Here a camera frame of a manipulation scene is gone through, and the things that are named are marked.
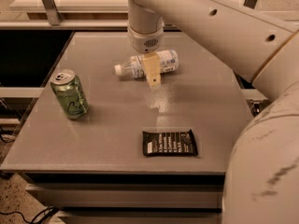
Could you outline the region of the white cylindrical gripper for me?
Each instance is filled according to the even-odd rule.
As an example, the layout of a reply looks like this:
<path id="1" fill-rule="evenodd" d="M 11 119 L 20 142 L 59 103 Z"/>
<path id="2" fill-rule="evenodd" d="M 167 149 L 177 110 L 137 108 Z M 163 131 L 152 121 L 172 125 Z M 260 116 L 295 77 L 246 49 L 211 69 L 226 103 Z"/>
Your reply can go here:
<path id="1" fill-rule="evenodd" d="M 163 29 L 145 35 L 134 31 L 131 27 L 128 28 L 128 37 L 131 46 L 139 53 L 147 53 L 142 60 L 142 66 L 146 80 L 152 90 L 158 89 L 161 85 L 160 58 L 153 51 L 160 47 L 163 34 Z"/>

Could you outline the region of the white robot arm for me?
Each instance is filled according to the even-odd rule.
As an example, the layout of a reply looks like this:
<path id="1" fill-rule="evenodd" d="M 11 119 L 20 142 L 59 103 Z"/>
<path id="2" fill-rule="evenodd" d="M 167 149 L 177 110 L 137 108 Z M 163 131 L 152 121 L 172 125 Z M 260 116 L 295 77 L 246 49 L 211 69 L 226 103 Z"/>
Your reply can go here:
<path id="1" fill-rule="evenodd" d="M 271 102 L 238 137 L 222 197 L 223 224 L 299 224 L 299 32 L 229 0 L 129 0 L 140 32 L 164 17 Z"/>

